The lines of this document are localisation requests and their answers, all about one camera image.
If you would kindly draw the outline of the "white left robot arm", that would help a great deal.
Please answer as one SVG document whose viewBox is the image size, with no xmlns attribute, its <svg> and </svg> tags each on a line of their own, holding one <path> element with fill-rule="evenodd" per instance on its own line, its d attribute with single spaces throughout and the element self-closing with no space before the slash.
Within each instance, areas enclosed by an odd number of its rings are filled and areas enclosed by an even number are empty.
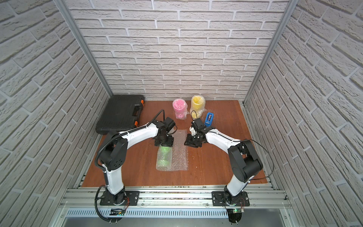
<svg viewBox="0 0 363 227">
<path fill-rule="evenodd" d="M 111 195 L 120 195 L 124 191 L 122 166 L 126 161 L 127 150 L 147 139 L 155 140 L 157 147 L 172 147 L 173 134 L 170 132 L 175 122 L 167 118 L 160 122 L 155 120 L 141 127 L 110 134 L 95 158 L 95 166 L 102 170 L 106 189 Z"/>
</svg>

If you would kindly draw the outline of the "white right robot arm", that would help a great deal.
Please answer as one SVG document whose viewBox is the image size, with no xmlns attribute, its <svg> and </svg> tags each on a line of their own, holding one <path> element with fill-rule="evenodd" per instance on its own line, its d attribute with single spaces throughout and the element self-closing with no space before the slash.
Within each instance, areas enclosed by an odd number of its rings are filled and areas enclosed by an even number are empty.
<svg viewBox="0 0 363 227">
<path fill-rule="evenodd" d="M 200 148 L 203 143 L 212 144 L 228 154 L 233 176 L 226 185 L 229 197 L 238 196 L 247 184 L 263 169 L 263 163 L 250 140 L 238 140 L 218 129 L 195 131 L 188 134 L 185 146 Z"/>
</svg>

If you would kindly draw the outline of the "green plastic wine glass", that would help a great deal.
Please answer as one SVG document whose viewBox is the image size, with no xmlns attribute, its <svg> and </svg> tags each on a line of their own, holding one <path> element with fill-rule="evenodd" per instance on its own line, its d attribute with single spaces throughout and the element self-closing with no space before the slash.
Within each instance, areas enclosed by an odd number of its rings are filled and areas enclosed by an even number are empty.
<svg viewBox="0 0 363 227">
<path fill-rule="evenodd" d="M 168 169 L 170 169 L 172 166 L 172 156 L 172 147 L 160 146 L 157 153 L 157 170 L 167 171 Z"/>
</svg>

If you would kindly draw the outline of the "blue tape dispenser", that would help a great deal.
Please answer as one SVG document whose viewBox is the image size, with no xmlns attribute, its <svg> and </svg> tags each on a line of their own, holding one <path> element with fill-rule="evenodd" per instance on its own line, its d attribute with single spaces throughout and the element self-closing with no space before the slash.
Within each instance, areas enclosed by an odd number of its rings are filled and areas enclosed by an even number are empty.
<svg viewBox="0 0 363 227">
<path fill-rule="evenodd" d="M 206 118 L 205 118 L 205 123 L 204 125 L 209 127 L 212 125 L 213 123 L 213 119 L 214 119 L 214 114 L 211 113 L 211 112 L 208 112 L 207 115 L 206 115 Z"/>
</svg>

